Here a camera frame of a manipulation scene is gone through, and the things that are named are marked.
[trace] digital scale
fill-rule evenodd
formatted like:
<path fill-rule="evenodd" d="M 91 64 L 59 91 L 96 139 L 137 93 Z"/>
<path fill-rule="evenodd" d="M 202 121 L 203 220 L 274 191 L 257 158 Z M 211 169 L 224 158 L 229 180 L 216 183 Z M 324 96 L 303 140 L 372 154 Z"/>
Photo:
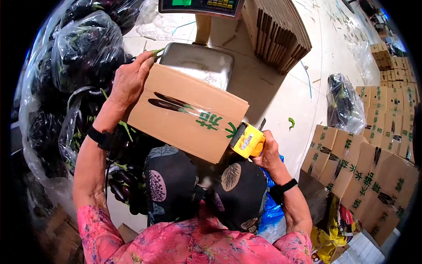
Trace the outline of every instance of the digital scale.
<path fill-rule="evenodd" d="M 193 13 L 238 19 L 244 0 L 160 0 L 160 13 Z"/>

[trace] tile floor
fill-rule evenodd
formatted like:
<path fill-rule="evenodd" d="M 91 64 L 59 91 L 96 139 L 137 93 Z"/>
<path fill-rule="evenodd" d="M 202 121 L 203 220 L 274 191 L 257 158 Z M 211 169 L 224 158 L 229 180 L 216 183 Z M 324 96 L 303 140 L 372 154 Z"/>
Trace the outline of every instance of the tile floor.
<path fill-rule="evenodd" d="M 245 120 L 258 125 L 265 117 L 265 129 L 270 129 L 277 142 L 279 152 L 289 173 L 298 179 L 300 166 L 310 144 L 316 124 L 326 124 L 327 118 L 327 77 L 331 73 L 342 73 L 354 86 L 364 85 L 359 71 L 359 61 L 355 58 L 349 43 L 370 44 L 381 41 L 375 29 L 368 24 L 365 14 L 358 4 L 352 3 L 356 15 L 336 0 L 294 0 L 306 30 L 312 50 L 302 59 L 308 67 L 308 75 L 298 63 L 286 76 L 277 74 L 272 68 L 257 60 L 245 25 L 242 23 L 235 33 L 237 21 L 213 17 L 209 46 L 231 53 L 235 57 L 233 73 L 227 91 L 248 101 L 249 110 Z M 172 18 L 177 23 L 177 16 Z M 180 21 L 195 21 L 193 14 L 183 14 Z M 231 36 L 236 38 L 225 46 L 222 44 Z M 162 34 L 148 34 L 151 40 L 140 37 L 136 28 L 124 36 L 125 47 L 133 55 L 147 50 L 160 49 L 170 42 L 192 43 L 196 36 L 196 24 L 177 28 L 166 38 Z M 368 63 L 368 70 L 374 74 L 366 85 L 379 84 L 379 71 L 375 61 Z M 289 131 L 288 118 L 295 120 L 295 127 Z M 144 216 L 132 216 L 126 205 L 109 199 L 113 223 L 118 227 L 122 222 L 139 232 L 146 227 Z"/>

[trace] chinese character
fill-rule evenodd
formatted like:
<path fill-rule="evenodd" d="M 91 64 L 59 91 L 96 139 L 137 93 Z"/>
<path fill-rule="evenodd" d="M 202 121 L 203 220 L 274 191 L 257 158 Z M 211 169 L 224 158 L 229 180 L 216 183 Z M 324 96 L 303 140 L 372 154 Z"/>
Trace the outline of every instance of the chinese character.
<path fill-rule="evenodd" d="M 372 176 L 373 176 L 373 173 L 372 172 L 368 173 L 368 175 L 365 176 L 365 179 L 363 179 L 363 184 L 366 185 L 366 186 L 371 185 Z"/>
<path fill-rule="evenodd" d="M 403 178 L 398 179 L 398 183 L 397 183 L 397 186 L 396 186 L 396 190 L 398 192 L 401 191 L 401 187 L 403 186 L 403 183 L 404 183 L 404 179 Z"/>
<path fill-rule="evenodd" d="M 368 187 L 362 186 L 362 190 L 360 190 L 360 196 L 365 196 L 365 192 L 368 189 Z"/>
<path fill-rule="evenodd" d="M 374 237 L 374 236 L 376 236 L 376 234 L 378 233 L 378 231 L 379 231 L 379 226 L 374 226 L 373 229 L 372 229 L 372 231 L 371 231 L 371 233 L 370 233 L 370 235 L 372 237 Z"/>
<path fill-rule="evenodd" d="M 381 185 L 379 185 L 379 183 L 377 182 L 374 182 L 372 186 L 372 190 L 376 193 L 379 193 L 379 191 L 381 190 Z"/>
<path fill-rule="evenodd" d="M 356 199 L 356 200 L 354 201 L 354 203 L 353 203 L 353 209 L 357 209 L 357 208 L 359 207 L 359 205 L 360 205 L 360 202 L 361 202 L 361 200 Z"/>
<path fill-rule="evenodd" d="M 355 178 L 356 178 L 357 180 L 362 179 L 362 172 L 361 172 L 361 173 L 359 173 L 358 171 L 356 171 L 356 176 L 355 176 Z"/>
<path fill-rule="evenodd" d="M 388 204 L 394 206 L 396 199 L 397 199 L 397 196 L 393 194 L 393 196 L 391 197 L 391 201 Z"/>
<path fill-rule="evenodd" d="M 402 208 L 401 206 L 399 206 L 397 209 L 398 209 L 398 211 L 396 212 L 397 217 L 398 217 L 398 218 L 401 218 L 401 216 L 402 216 L 402 215 L 403 215 L 403 213 L 404 213 L 404 208 Z"/>
<path fill-rule="evenodd" d="M 340 164 L 340 168 L 347 168 L 348 165 L 349 165 L 348 161 L 342 160 Z"/>
<path fill-rule="evenodd" d="M 345 148 L 345 149 L 350 148 L 350 144 L 351 144 L 351 142 L 352 142 L 352 141 L 351 141 L 350 139 L 347 139 L 347 140 L 346 140 L 346 145 L 344 145 L 344 148 Z"/>
<path fill-rule="evenodd" d="M 202 112 L 199 116 L 199 119 L 203 120 L 195 120 L 196 122 L 200 123 L 201 126 L 206 126 L 208 129 L 214 129 L 217 130 L 217 128 L 213 127 L 214 126 L 218 126 L 219 124 L 217 124 L 218 120 L 223 119 L 222 117 L 217 117 L 217 115 L 213 114 L 211 115 L 210 118 L 210 113 L 209 112 Z"/>
<path fill-rule="evenodd" d="M 386 213 L 386 212 L 384 212 L 383 214 L 382 214 L 382 217 L 381 217 L 381 222 L 385 222 L 386 220 L 387 220 L 387 217 L 388 217 L 388 214 Z"/>

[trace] woman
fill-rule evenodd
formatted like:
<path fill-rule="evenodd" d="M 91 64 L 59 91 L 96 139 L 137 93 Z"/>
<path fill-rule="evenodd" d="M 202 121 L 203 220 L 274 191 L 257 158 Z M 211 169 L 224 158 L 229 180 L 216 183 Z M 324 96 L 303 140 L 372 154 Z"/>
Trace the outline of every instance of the woman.
<path fill-rule="evenodd" d="M 145 52 L 116 72 L 110 97 L 93 128 L 111 132 L 143 91 L 154 64 Z M 274 182 L 292 180 L 270 131 L 261 156 L 229 166 L 222 182 L 205 192 L 191 160 L 165 145 L 150 152 L 144 166 L 151 225 L 124 244 L 110 220 L 104 194 L 106 151 L 89 136 L 76 162 L 73 200 L 88 263 L 310 263 L 312 221 L 295 185 L 284 192 L 286 235 L 272 245 L 257 232 L 265 205 L 265 168 Z"/>

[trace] stack of cardboard boxes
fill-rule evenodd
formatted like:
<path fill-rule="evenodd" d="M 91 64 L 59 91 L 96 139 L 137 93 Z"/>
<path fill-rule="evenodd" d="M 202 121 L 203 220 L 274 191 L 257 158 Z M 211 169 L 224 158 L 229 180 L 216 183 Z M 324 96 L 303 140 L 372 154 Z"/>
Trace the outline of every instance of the stack of cardboard boxes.
<path fill-rule="evenodd" d="M 373 114 L 383 116 L 381 110 Z M 400 221 L 418 178 L 413 164 L 370 144 L 365 136 L 321 125 L 316 126 L 302 170 L 341 198 L 379 245 Z"/>

